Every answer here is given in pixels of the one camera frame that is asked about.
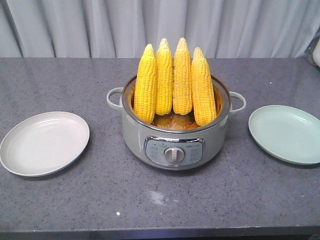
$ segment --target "curtain fold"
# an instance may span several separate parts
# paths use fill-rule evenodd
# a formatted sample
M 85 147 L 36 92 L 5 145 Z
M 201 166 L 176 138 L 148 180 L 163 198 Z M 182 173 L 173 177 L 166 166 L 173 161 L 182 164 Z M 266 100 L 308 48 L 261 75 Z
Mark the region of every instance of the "curtain fold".
M 207 58 L 295 58 L 319 0 L 1 0 L 0 57 L 140 58 L 185 37 Z

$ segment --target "control knob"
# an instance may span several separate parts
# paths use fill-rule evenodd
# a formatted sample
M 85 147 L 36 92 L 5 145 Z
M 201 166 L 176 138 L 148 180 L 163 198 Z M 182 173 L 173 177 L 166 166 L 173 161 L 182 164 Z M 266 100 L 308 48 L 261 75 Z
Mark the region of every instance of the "control knob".
M 185 158 L 185 152 L 179 147 L 169 147 L 164 151 L 164 157 L 170 163 L 178 163 Z

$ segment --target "electric pot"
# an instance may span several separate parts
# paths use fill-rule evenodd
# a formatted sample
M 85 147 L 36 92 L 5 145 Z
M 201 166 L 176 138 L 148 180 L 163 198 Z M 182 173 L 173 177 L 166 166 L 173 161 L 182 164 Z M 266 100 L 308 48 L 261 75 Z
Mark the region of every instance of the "electric pot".
M 139 119 L 133 111 L 136 77 L 125 87 L 117 87 L 106 95 L 110 107 L 122 114 L 122 133 L 129 149 L 140 160 L 156 168 L 186 170 L 196 168 L 211 160 L 222 148 L 228 118 L 246 108 L 246 99 L 211 76 L 215 102 L 219 112 L 208 125 L 189 130 L 170 130 L 156 127 Z M 110 97 L 121 93 L 119 105 Z M 241 100 L 242 107 L 232 109 L 231 97 Z

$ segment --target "white plate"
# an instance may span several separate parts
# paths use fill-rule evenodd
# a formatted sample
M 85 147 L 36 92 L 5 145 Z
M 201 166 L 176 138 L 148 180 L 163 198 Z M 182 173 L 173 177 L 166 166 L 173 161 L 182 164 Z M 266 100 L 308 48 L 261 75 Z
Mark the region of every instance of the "white plate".
M 320 120 L 290 106 L 255 110 L 249 129 L 257 144 L 272 156 L 292 164 L 320 163 Z
M 2 140 L 0 161 L 10 172 L 27 177 L 55 173 L 78 158 L 89 140 L 85 120 L 70 112 L 30 117 Z

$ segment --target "speckled stone surface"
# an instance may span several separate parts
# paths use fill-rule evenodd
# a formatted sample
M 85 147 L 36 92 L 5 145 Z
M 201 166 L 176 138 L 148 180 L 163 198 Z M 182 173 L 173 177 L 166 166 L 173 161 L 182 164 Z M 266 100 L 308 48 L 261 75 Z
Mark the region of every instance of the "speckled stone surface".
M 277 160 L 248 129 L 250 114 L 265 105 L 319 119 L 319 69 L 304 58 L 209 63 L 247 108 L 230 119 L 213 160 L 167 171 L 130 152 L 120 114 L 106 103 L 109 90 L 136 74 L 138 59 L 0 58 L 1 140 L 26 118 L 52 111 L 77 114 L 90 128 L 82 155 L 57 173 L 28 178 L 0 166 L 0 239 L 320 233 L 320 166 Z

